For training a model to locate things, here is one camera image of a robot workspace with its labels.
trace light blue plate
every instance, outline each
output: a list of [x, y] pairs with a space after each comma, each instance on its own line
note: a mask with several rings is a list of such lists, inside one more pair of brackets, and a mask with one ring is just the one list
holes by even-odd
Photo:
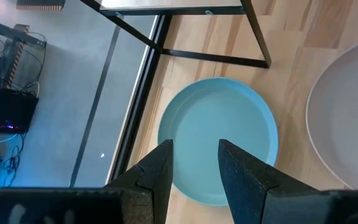
[[218, 164], [219, 139], [227, 139], [273, 166], [277, 127], [266, 102], [248, 86], [209, 78], [183, 89], [169, 103], [158, 143], [173, 139], [173, 184], [199, 203], [225, 206]]

